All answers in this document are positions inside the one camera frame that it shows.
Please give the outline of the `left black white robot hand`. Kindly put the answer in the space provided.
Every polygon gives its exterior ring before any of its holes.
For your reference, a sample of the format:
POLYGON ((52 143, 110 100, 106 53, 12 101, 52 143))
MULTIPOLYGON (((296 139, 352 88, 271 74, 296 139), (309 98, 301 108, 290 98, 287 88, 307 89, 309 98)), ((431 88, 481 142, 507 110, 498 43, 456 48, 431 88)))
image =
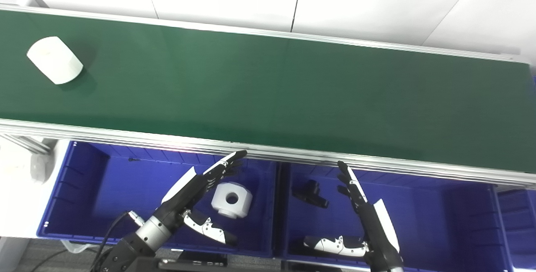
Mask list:
POLYGON ((153 213, 153 217, 157 220, 157 226, 165 228, 170 235, 174 234, 180 227, 187 226, 207 238, 235 246, 237 244, 236 236, 219 226, 215 226, 209 217, 195 211, 194 207, 246 155, 246 150, 232 152, 202 174, 198 174, 195 168, 191 168, 176 183, 178 191, 170 198, 165 198, 153 213))

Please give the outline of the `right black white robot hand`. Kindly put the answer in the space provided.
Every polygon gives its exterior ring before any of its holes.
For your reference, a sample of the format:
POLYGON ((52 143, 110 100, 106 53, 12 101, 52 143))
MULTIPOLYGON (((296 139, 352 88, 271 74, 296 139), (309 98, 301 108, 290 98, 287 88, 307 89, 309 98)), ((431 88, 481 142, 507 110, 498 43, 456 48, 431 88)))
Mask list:
POLYGON ((343 185, 338 192, 347 196, 358 215, 364 236, 306 236, 304 247, 344 257, 360 257, 372 272, 402 272, 404 263, 394 225, 382 199, 369 202, 354 171, 343 161, 338 161, 338 179, 343 185))

